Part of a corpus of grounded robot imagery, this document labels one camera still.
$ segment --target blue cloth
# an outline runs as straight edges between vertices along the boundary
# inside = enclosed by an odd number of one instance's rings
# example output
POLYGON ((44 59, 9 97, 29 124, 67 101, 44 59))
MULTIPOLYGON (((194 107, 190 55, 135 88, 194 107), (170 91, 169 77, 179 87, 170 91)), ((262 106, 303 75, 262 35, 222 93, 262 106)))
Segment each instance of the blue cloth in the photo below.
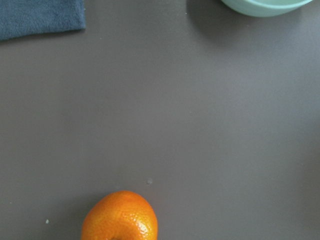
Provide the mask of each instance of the blue cloth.
POLYGON ((83 0, 0 0, 0 40, 85 27, 83 0))

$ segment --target white speck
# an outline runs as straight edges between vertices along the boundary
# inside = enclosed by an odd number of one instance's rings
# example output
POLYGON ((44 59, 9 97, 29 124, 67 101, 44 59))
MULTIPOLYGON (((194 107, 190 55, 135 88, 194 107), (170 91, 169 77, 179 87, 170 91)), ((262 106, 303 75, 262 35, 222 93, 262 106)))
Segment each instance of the white speck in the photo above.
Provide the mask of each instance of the white speck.
POLYGON ((147 185, 151 185, 153 182, 154 182, 154 181, 152 180, 152 178, 148 178, 148 179, 146 180, 146 184, 147 184, 147 185))

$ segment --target mandarin orange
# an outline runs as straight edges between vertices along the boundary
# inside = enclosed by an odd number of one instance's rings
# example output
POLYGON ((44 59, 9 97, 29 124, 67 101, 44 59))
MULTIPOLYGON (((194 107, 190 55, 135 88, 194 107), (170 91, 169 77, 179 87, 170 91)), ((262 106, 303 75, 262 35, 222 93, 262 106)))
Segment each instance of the mandarin orange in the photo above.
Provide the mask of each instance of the mandarin orange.
POLYGON ((132 191, 105 196, 87 214, 81 240, 157 240, 158 221, 151 205, 132 191))

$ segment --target dark blue fabric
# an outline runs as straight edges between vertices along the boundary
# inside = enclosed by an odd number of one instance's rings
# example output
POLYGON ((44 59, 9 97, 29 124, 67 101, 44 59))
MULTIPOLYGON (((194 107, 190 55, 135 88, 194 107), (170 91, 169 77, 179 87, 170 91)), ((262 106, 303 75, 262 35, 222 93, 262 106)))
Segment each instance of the dark blue fabric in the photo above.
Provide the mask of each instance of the dark blue fabric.
POLYGON ((0 40, 85 27, 83 0, 0 0, 0 40))

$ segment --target gray table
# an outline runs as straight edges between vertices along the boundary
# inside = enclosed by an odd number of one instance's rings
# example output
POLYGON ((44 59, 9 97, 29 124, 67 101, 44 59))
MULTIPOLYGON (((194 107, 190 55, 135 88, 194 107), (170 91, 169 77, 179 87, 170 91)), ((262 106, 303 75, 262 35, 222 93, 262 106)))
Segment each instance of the gray table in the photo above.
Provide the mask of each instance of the gray table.
POLYGON ((80 239, 119 189, 159 240, 319 239, 320 2, 85 5, 86 31, 0 43, 1 239, 80 239))

